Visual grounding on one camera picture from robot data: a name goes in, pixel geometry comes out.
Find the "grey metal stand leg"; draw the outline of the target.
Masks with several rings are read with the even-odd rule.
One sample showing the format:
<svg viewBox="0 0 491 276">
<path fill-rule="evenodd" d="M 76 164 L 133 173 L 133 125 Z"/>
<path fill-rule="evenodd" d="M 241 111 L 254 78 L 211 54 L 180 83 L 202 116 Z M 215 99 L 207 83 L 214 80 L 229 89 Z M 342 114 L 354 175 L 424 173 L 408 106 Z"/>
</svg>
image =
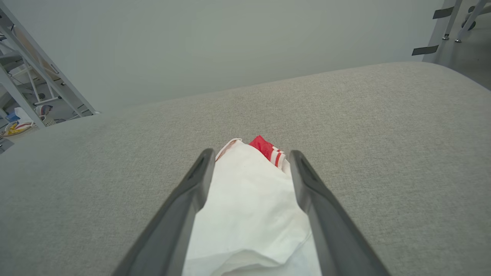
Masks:
<svg viewBox="0 0 491 276">
<path fill-rule="evenodd" d="M 449 8 L 452 8 L 452 12 L 448 16 L 447 27 L 445 29 L 444 36 L 442 37 L 442 40 L 449 40 L 450 33 L 452 30 L 452 27 L 454 26 L 456 16 L 460 10 L 462 1 L 463 0 L 445 0 L 445 3 L 448 2 Z"/>
<path fill-rule="evenodd" d="M 465 37 L 466 33 L 471 30 L 471 26 L 479 15 L 491 13 L 491 6 L 485 10 L 485 6 L 491 2 L 491 0 L 478 0 L 477 4 L 474 5 L 472 11 L 468 13 L 465 17 L 464 25 L 461 26 L 460 31 L 456 35 L 455 42 L 461 43 L 462 38 Z"/>
</svg>

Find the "grey metal partition post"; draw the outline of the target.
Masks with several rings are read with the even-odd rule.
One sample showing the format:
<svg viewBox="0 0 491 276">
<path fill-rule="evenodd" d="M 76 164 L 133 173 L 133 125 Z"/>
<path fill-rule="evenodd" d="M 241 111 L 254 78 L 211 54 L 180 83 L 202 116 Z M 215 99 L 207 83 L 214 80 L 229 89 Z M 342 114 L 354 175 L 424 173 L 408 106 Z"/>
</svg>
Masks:
<svg viewBox="0 0 491 276">
<path fill-rule="evenodd" d="M 16 16 L 0 0 L 0 33 L 15 47 L 27 63 L 44 79 L 51 88 L 74 111 L 75 117 L 99 115 L 82 96 L 68 77 L 56 66 L 54 61 L 28 33 Z"/>
</svg>

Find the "red white basketball jersey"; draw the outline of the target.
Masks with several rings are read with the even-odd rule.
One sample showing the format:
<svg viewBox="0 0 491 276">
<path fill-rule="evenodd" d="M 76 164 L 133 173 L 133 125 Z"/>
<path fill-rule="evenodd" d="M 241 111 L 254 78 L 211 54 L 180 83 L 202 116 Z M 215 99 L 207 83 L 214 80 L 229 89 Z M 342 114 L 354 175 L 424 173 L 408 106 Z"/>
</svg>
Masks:
<svg viewBox="0 0 491 276">
<path fill-rule="evenodd" d="M 256 136 L 216 155 L 182 276 L 321 276 L 286 154 Z"/>
</svg>

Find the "white red yellow bag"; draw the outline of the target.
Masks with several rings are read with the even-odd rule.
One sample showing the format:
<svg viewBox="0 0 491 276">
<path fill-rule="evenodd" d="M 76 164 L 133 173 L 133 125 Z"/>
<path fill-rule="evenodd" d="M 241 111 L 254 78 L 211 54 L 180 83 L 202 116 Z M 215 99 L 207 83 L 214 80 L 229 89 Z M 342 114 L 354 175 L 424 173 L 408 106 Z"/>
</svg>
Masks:
<svg viewBox="0 0 491 276">
<path fill-rule="evenodd" d="M 0 138 L 6 138 L 11 136 L 18 136 L 27 131 L 30 131 L 36 125 L 34 123 L 23 123 L 20 124 L 19 120 L 11 122 L 5 126 L 3 131 L 0 133 Z"/>
</svg>

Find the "grey fabric sofa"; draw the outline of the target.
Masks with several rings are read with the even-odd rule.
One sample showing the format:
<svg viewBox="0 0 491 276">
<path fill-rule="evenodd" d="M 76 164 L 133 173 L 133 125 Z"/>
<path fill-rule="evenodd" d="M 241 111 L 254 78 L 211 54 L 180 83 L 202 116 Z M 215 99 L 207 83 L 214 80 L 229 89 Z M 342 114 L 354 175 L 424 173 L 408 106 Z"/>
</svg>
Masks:
<svg viewBox="0 0 491 276">
<path fill-rule="evenodd" d="M 0 276 L 110 275 L 200 152 L 303 152 L 393 276 L 491 276 L 491 90 L 398 62 L 103 111 L 0 154 Z"/>
</svg>

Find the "grey metal rack frame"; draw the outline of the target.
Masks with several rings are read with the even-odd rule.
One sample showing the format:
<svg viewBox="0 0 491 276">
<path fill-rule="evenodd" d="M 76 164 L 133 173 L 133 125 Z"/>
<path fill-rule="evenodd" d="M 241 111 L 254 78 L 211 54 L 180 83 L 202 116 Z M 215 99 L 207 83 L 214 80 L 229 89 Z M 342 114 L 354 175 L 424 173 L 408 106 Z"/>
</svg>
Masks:
<svg viewBox="0 0 491 276">
<path fill-rule="evenodd" d="M 23 85 L 22 82 L 17 85 L 15 83 L 16 79 L 10 75 L 11 70 L 22 66 L 25 67 L 23 73 L 28 75 L 30 86 Z M 31 72 L 33 71 L 44 78 L 50 91 L 51 99 L 41 100 L 39 98 L 36 82 L 31 78 Z M 23 109 L 28 120 L 32 121 L 30 123 L 31 127 L 34 125 L 38 128 L 49 126 L 48 115 L 41 115 L 35 107 L 53 101 L 65 101 L 66 105 L 75 112 L 75 115 L 70 117 L 70 120 L 84 117 L 83 111 L 77 108 L 77 104 L 72 100 L 72 97 L 62 89 L 60 84 L 51 79 L 44 67 L 38 61 L 35 61 L 35 58 L 26 57 L 18 50 L 3 43 L 2 40 L 0 40 L 0 92 L 7 92 Z"/>
</svg>

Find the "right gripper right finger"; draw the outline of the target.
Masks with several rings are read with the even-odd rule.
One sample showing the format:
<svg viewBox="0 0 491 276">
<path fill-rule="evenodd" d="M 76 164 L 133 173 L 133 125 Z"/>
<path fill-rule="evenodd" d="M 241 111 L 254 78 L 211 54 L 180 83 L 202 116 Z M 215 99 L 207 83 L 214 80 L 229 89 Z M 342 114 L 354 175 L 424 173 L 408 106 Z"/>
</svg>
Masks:
<svg viewBox="0 0 491 276">
<path fill-rule="evenodd" d="M 390 276 L 305 155 L 290 152 L 296 200 L 308 215 L 322 276 Z"/>
</svg>

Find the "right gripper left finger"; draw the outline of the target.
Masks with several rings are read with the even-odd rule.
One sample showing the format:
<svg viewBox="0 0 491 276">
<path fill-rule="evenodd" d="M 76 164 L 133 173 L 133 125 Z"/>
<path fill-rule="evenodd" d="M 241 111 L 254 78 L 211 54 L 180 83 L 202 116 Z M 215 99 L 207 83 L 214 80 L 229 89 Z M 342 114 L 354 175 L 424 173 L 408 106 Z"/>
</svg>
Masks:
<svg viewBox="0 0 491 276">
<path fill-rule="evenodd" d="M 182 276 L 195 215 L 207 201 L 215 165 L 203 150 L 113 272 L 113 276 Z"/>
</svg>

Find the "white partition panel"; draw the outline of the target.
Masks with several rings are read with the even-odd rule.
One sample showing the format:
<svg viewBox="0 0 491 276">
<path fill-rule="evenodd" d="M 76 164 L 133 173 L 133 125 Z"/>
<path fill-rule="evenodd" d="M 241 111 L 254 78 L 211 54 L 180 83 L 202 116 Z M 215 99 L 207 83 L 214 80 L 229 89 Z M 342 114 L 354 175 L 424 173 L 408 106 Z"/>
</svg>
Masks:
<svg viewBox="0 0 491 276">
<path fill-rule="evenodd" d="M 421 61 L 444 0 L 2 0 L 96 111 Z"/>
</svg>

